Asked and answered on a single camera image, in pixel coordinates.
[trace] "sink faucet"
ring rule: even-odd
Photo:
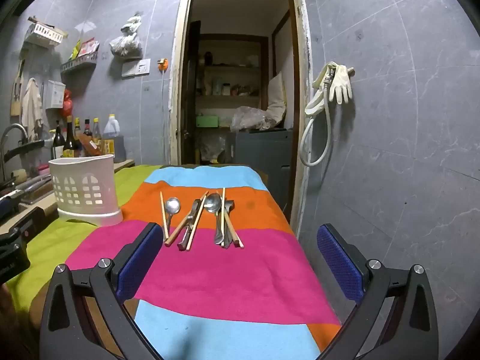
[[[17,128],[22,132],[22,143],[26,143],[28,141],[28,136],[27,136],[27,131],[25,130],[25,127],[23,127],[20,123],[13,123],[9,125],[5,131],[3,132],[1,139],[0,139],[0,167],[1,171],[3,174],[3,181],[6,180],[5,177],[5,162],[3,160],[4,152],[3,152],[3,147],[5,146],[5,143],[7,142],[7,134],[10,130],[13,130],[14,128]]]

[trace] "green box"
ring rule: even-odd
[[[218,127],[218,116],[197,116],[197,127]]]

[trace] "pink stripe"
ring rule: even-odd
[[[145,227],[126,221],[90,234],[68,258],[71,269],[113,258]],[[135,297],[181,314],[231,321],[339,324],[295,237],[283,231],[244,229],[245,249],[213,243],[198,229],[193,246],[162,247]]]

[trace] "white door frame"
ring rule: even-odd
[[[180,0],[178,7],[175,36],[173,39],[173,52],[171,63],[171,80],[169,87],[169,141],[170,141],[170,164],[180,165],[181,140],[178,129],[180,126],[180,107],[182,98],[182,67],[184,59],[184,45],[187,39],[187,24],[190,12],[191,0]],[[298,32],[298,55],[300,64],[300,112],[298,121],[298,145],[300,137],[305,128],[303,110],[306,102],[311,98],[311,82],[313,81],[311,67],[311,41],[310,28],[308,24],[307,8],[305,0],[294,0],[295,19]],[[311,140],[306,143],[311,150]],[[300,225],[305,206],[306,188],[308,182],[308,168],[304,167],[297,158],[295,172],[295,186],[293,194],[292,212],[290,216],[290,227],[299,234]]]

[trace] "metal screw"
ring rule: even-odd
[[[58,274],[61,274],[66,268],[66,265],[65,264],[58,264],[56,267],[55,267],[55,272],[58,273]]]
[[[108,266],[110,266],[110,263],[111,263],[111,259],[101,259],[99,262],[98,262],[98,266],[100,268],[107,268]]]
[[[380,267],[382,266],[382,263],[377,259],[371,259],[370,261],[368,261],[368,265],[370,266],[371,269],[380,269]]]
[[[418,264],[413,267],[413,270],[415,272],[417,272],[418,274],[422,274],[423,272],[425,272],[423,267],[421,265],[418,265]]]

